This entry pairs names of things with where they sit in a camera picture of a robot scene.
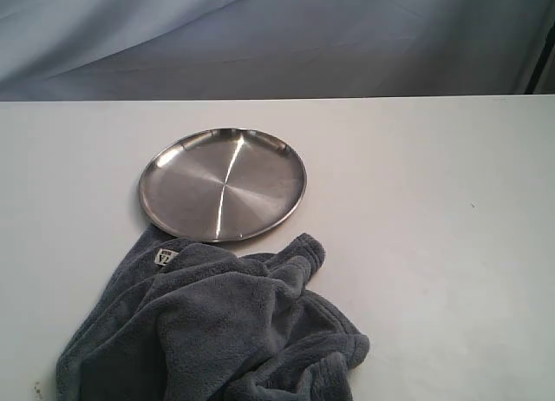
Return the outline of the grey-blue fleece towel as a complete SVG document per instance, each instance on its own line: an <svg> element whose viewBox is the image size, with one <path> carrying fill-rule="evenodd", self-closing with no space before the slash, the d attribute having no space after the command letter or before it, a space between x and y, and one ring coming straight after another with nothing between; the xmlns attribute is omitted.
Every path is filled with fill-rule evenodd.
<svg viewBox="0 0 555 401"><path fill-rule="evenodd" d="M369 338L307 287L322 245L238 257L148 227L56 365L60 400L349 400Z"/></svg>

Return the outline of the black stand pole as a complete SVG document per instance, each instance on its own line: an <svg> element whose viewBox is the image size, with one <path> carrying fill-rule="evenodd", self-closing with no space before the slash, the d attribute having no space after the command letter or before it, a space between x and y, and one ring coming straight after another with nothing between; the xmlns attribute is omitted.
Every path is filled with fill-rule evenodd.
<svg viewBox="0 0 555 401"><path fill-rule="evenodd" d="M534 66L532 75L526 85L524 94L531 95L534 93L534 90L537 88L539 84L540 77L542 76L545 66L548 62L548 59L552 53L554 47L554 26L550 28L545 38L545 44L539 54L538 60Z"/></svg>

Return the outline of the blue-grey backdrop curtain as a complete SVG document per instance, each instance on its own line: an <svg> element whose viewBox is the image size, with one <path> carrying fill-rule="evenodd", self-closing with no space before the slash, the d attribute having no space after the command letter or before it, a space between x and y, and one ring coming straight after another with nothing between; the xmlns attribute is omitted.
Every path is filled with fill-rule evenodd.
<svg viewBox="0 0 555 401"><path fill-rule="evenodd" d="M554 0L1 0L5 101L512 94Z"/></svg>

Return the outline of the round stainless steel plate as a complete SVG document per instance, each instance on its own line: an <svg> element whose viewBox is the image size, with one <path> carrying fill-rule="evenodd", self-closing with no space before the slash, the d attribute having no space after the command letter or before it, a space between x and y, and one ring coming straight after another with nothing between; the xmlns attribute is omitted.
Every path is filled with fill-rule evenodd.
<svg viewBox="0 0 555 401"><path fill-rule="evenodd" d="M214 128L161 150L138 182L160 230L205 243L249 240L287 220L307 187L298 153L255 129Z"/></svg>

